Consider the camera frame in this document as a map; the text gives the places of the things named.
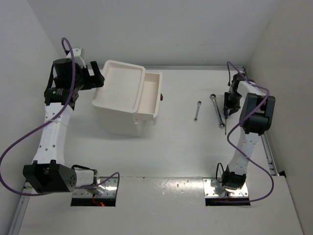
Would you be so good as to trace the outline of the blue handle screwdriver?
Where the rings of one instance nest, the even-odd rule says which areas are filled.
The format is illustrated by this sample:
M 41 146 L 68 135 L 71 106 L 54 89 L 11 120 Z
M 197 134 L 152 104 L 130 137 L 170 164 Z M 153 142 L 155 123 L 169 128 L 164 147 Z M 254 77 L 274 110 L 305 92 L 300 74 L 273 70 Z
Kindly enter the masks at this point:
M 224 133 L 225 135 L 227 135 L 227 119 L 228 119 L 228 109 L 224 110 L 224 123 L 225 123 Z

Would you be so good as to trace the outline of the white top drawer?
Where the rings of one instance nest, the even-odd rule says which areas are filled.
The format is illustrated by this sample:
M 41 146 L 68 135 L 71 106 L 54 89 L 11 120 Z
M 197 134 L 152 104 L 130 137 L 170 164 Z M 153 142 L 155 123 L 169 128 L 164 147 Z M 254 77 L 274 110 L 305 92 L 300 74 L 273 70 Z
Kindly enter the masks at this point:
M 157 115 L 161 102 L 162 73 L 147 72 L 136 118 L 142 121 L 157 123 Z

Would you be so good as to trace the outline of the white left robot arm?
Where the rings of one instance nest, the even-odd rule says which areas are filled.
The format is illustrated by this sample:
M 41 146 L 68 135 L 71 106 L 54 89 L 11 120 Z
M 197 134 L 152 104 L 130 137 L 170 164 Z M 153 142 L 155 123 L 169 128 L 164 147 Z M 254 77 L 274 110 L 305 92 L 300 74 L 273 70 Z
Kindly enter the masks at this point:
M 45 127 L 32 163 L 23 167 L 23 175 L 40 194 L 73 192 L 76 188 L 90 188 L 96 183 L 95 169 L 65 165 L 64 147 L 67 127 L 79 97 L 79 91 L 101 88 L 104 77 L 96 61 L 87 67 L 72 66 L 70 58 L 53 62 L 45 98 Z

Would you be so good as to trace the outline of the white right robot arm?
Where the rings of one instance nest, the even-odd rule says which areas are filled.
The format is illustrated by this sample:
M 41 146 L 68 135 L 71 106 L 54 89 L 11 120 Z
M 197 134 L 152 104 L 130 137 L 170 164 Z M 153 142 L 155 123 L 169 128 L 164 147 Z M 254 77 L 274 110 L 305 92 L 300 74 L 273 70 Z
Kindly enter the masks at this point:
M 224 93 L 223 113 L 228 118 L 241 111 L 236 126 L 240 128 L 240 138 L 231 161 L 222 173 L 224 188 L 236 190 L 243 187 L 254 147 L 271 127 L 275 103 L 274 96 L 260 91 L 244 73 L 233 76 L 229 91 Z

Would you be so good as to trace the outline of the long silver ratchet wrench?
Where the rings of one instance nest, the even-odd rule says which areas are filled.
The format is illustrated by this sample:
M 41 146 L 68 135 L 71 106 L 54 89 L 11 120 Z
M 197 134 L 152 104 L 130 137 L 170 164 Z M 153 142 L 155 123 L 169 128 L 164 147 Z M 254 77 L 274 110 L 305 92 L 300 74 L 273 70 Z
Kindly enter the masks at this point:
M 225 128 L 225 123 L 222 120 L 222 116 L 221 116 L 221 113 L 220 113 L 219 108 L 218 108 L 216 95 L 215 94 L 211 94 L 210 95 L 210 99 L 212 100 L 212 103 L 213 103 L 213 106 L 214 106 L 214 109 L 215 109 L 215 112 L 216 112 L 216 115 L 217 115 L 217 119 L 218 119 L 218 122 L 219 122 L 219 127 L 221 129 L 223 129 L 223 128 Z

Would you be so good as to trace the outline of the short silver wrench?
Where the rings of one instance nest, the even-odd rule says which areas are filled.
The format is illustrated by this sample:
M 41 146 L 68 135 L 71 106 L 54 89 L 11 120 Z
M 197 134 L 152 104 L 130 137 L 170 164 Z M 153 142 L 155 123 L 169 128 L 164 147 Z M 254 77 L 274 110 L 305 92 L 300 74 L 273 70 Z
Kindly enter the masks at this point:
M 197 109 L 196 109 L 194 121 L 198 121 L 198 115 L 199 115 L 200 106 L 201 106 L 201 101 L 198 101 L 197 102 Z

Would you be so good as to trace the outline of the white drawer cabinet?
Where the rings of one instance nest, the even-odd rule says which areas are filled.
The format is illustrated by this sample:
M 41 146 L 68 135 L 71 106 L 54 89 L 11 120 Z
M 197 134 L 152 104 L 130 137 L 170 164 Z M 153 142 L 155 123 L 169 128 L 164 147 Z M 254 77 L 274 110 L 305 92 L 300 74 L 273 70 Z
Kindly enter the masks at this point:
M 95 90 L 92 104 L 99 125 L 108 134 L 140 137 L 143 122 L 136 119 L 145 68 L 108 60 L 101 72 L 104 85 Z

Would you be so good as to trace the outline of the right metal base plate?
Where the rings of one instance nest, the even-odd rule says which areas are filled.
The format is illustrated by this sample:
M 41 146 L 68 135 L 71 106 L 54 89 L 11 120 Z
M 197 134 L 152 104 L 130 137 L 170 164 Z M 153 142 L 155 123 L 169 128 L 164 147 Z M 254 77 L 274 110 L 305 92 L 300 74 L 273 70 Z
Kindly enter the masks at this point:
M 203 178 L 205 199 L 249 199 L 246 183 L 241 189 L 225 188 L 215 178 Z

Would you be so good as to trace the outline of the metal base plate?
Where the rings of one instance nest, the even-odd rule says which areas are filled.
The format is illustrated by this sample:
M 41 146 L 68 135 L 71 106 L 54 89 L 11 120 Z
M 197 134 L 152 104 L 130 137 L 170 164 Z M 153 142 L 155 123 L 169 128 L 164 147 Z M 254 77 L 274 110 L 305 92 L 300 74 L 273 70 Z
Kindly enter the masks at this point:
M 72 198 L 73 199 L 91 199 L 94 195 L 95 199 L 114 199 L 116 196 L 116 191 L 119 185 L 119 178 L 112 177 L 106 182 L 98 185 L 95 188 L 75 189 Z
M 246 183 L 241 189 L 225 188 L 215 178 L 203 178 L 205 199 L 249 199 Z

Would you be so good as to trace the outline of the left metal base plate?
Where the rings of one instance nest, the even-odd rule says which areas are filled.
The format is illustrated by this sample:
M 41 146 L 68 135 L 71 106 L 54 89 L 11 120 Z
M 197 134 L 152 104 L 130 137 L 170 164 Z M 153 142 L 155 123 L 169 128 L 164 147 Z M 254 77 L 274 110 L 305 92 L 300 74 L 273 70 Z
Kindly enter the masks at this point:
M 119 178 L 112 177 L 106 182 L 98 185 L 95 188 L 75 189 L 72 198 L 73 199 L 91 199 L 94 195 L 95 199 L 114 199 L 116 196 L 116 191 L 119 185 Z

